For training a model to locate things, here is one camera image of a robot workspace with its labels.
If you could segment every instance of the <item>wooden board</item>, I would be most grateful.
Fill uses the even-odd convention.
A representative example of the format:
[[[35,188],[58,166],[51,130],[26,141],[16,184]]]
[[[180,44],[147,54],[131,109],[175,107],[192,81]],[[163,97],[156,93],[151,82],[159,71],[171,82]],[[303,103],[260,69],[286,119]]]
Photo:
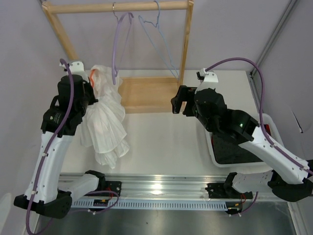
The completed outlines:
[[[124,77],[118,91],[126,113],[171,112],[178,81],[174,77]]]

